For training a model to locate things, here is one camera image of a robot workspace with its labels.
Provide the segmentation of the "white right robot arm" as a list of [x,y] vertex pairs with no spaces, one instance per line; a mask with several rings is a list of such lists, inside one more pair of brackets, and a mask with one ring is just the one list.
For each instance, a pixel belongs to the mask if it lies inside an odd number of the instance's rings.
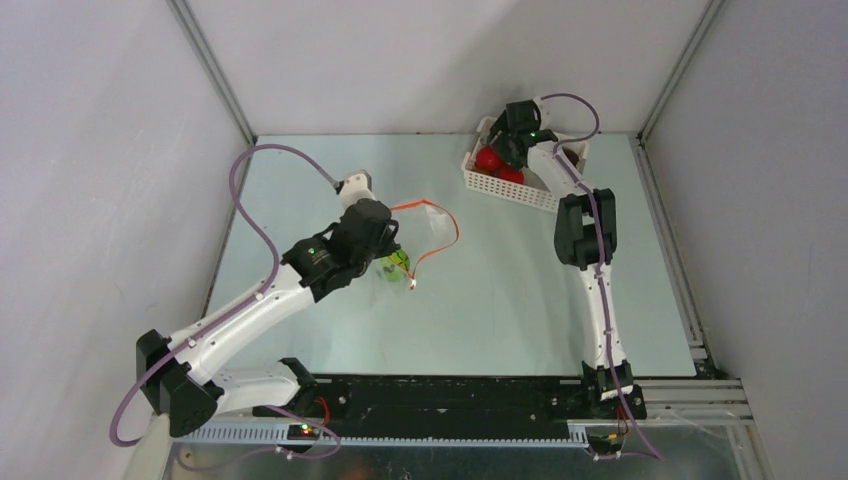
[[482,136],[504,165],[536,175],[558,202],[553,245],[558,260],[573,267],[588,306],[583,322],[581,402],[596,418],[612,413],[635,420],[639,396],[621,343],[612,300],[612,260],[617,248],[616,199],[592,186],[569,155],[571,138],[549,129],[541,98],[512,102]]

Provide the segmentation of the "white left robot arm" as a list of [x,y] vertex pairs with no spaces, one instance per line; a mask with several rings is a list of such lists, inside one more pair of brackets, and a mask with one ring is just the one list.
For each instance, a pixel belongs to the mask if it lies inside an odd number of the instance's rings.
[[213,417],[253,407],[282,407],[304,416],[316,403],[314,381],[295,359],[258,370],[225,364],[272,326],[347,287],[370,264],[398,249],[398,223],[372,199],[348,206],[326,229],[282,254],[270,277],[218,312],[164,336],[152,329],[136,341],[140,390],[173,438]]

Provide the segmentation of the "clear zip bag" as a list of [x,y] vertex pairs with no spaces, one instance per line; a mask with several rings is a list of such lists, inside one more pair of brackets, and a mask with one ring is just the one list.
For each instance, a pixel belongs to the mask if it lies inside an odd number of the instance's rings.
[[384,308],[420,289],[422,265],[453,247],[460,239],[456,217],[445,207],[428,199],[407,201],[391,208],[399,223],[396,241],[410,258],[408,278],[391,283],[378,274],[379,259],[371,262],[365,276],[365,305]]

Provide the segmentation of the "green toy watermelon ball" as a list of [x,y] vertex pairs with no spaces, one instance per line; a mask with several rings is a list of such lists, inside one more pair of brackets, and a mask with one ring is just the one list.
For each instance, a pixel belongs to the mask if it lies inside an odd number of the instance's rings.
[[387,282],[396,283],[408,278],[409,268],[409,256],[403,249],[398,249],[379,259],[377,274]]

